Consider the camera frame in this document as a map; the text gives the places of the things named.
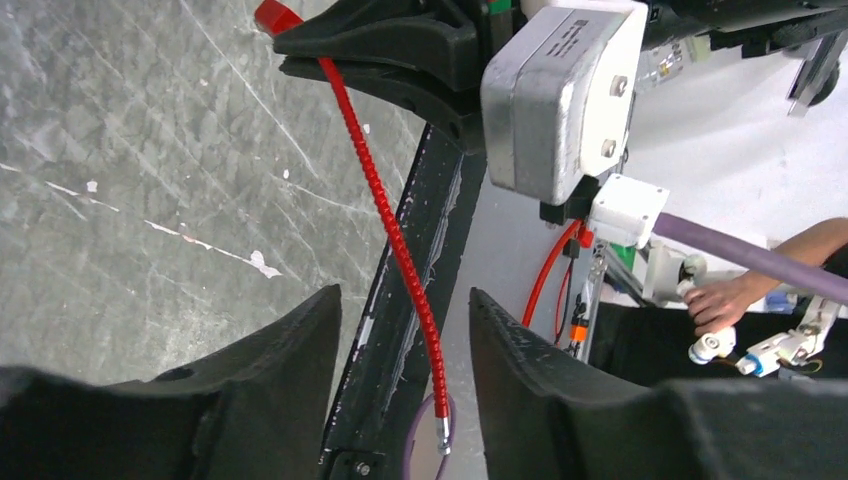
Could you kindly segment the red cable lock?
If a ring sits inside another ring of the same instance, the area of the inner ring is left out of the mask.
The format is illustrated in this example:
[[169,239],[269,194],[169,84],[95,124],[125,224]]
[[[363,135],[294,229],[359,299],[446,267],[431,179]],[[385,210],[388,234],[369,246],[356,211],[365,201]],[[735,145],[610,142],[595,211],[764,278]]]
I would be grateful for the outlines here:
[[320,57],[317,59],[317,62],[334,93],[353,148],[358,156],[363,175],[373,196],[376,210],[387,233],[391,251],[395,256],[404,285],[418,317],[431,369],[433,389],[431,399],[438,439],[437,449],[440,455],[448,457],[452,452],[455,422],[452,417],[452,398],[448,391],[440,332],[406,240],[386,196],[365,134],[347,92],[343,76],[332,59]]

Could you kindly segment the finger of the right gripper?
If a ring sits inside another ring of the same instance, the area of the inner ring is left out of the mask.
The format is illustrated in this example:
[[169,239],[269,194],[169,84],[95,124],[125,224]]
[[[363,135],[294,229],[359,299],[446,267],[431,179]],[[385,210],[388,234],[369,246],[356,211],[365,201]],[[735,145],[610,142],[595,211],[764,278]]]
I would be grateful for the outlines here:
[[274,51],[427,74],[451,90],[481,76],[477,26],[463,1],[343,0],[277,35]]
[[377,62],[335,61],[348,88],[414,113],[467,154],[482,153],[485,146],[480,63],[460,60],[448,65],[458,69],[462,86],[457,89],[423,70]]

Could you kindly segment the person forearm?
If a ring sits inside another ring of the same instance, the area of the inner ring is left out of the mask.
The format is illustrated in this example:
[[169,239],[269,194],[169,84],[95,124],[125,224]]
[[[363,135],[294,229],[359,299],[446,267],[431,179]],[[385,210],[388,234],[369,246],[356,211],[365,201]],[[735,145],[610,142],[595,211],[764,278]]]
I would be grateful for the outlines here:
[[821,221],[779,244],[774,252],[846,278],[847,218]]

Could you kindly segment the person hand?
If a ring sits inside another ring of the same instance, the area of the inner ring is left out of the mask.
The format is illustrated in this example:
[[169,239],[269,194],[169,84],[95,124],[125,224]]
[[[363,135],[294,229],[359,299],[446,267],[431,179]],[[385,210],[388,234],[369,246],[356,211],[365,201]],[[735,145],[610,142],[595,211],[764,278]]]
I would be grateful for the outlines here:
[[694,322],[695,335],[718,333],[734,326],[772,287],[764,277],[749,273],[688,290],[683,300]]

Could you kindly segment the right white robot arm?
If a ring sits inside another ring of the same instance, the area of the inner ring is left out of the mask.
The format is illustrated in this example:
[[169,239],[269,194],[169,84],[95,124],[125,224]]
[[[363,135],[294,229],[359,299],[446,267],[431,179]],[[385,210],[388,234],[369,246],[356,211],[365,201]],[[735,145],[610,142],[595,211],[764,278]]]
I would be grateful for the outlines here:
[[[270,31],[282,71],[319,80],[333,60],[352,89],[397,105],[479,153],[479,88],[494,54],[538,11],[529,1],[338,1],[298,21],[264,2],[255,18]],[[650,1],[642,47],[690,36],[746,58],[798,47],[847,27],[843,1]]]

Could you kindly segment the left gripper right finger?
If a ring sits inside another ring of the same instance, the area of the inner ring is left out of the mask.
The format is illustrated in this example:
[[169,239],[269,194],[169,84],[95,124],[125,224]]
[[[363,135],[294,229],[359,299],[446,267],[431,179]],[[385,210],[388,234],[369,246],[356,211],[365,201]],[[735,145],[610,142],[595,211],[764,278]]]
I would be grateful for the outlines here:
[[492,479],[843,479],[843,381],[645,388],[555,348],[472,289],[469,336]]

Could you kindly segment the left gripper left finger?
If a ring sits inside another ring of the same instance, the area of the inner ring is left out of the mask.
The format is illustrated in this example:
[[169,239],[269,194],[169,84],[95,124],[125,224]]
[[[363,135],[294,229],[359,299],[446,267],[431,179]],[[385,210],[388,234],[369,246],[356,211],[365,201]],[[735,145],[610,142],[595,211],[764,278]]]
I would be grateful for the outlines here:
[[327,286],[147,381],[1,371],[5,479],[315,479],[342,317]]

